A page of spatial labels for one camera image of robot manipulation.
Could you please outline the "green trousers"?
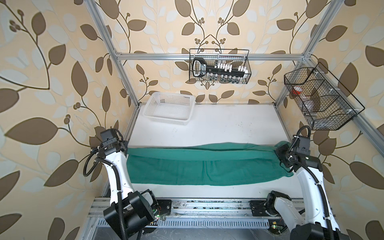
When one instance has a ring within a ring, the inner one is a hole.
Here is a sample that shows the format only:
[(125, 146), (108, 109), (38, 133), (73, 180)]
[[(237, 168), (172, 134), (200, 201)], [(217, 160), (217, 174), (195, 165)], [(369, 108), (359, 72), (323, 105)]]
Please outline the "green trousers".
[(278, 144), (216, 143), (182, 148), (130, 148), (127, 170), (132, 183), (235, 186), (291, 177), (275, 154)]

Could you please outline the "white plastic mesh basket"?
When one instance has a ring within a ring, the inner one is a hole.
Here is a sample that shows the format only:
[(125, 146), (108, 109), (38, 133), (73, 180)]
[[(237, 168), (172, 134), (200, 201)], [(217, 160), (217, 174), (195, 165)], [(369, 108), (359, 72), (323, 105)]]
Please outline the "white plastic mesh basket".
[(143, 116), (154, 122), (185, 126), (192, 118), (195, 100), (192, 95), (155, 92), (145, 104)]

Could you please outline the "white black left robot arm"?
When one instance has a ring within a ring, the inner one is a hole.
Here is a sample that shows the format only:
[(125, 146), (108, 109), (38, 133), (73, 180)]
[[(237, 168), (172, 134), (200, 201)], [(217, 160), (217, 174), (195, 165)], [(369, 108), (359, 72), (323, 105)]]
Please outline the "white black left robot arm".
[(140, 240), (144, 228), (156, 220), (159, 207), (151, 190), (134, 190), (126, 169), (127, 158), (123, 141), (106, 140), (91, 150), (83, 175), (91, 175), (100, 165), (106, 167), (111, 199), (110, 206), (103, 212), (104, 218), (120, 239), (128, 240), (137, 235)]

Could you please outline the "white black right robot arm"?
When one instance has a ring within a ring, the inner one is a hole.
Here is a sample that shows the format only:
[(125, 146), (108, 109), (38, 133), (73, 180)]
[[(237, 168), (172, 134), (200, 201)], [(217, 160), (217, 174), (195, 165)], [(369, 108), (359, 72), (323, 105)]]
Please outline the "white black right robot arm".
[(270, 216), (280, 215), (292, 240), (348, 240), (337, 224), (324, 189), (324, 168), (310, 155), (310, 139), (296, 134), (291, 145), (275, 150), (281, 164), (295, 172), (303, 193), (305, 215), (283, 193), (272, 191), (264, 204)]

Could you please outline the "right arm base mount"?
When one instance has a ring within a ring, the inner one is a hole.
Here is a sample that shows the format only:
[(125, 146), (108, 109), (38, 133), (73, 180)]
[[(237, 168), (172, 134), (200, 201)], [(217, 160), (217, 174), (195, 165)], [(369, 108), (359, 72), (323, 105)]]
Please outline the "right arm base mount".
[(288, 230), (287, 225), (279, 213), (267, 211), (266, 200), (251, 200), (250, 208), (253, 217), (265, 219), (268, 221), (268, 231), (272, 235), (282, 235)]

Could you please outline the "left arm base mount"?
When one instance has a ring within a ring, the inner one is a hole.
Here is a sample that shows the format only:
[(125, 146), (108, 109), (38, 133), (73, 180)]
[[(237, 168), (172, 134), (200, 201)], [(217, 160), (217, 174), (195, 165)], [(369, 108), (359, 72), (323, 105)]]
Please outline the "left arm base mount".
[(144, 229), (157, 228), (161, 223), (164, 223), (171, 214), (172, 200), (155, 199), (151, 205), (147, 200), (140, 200), (136, 206), (136, 208), (133, 208), (134, 215), (127, 225), (130, 227), (131, 232), (135, 230), (139, 233)]

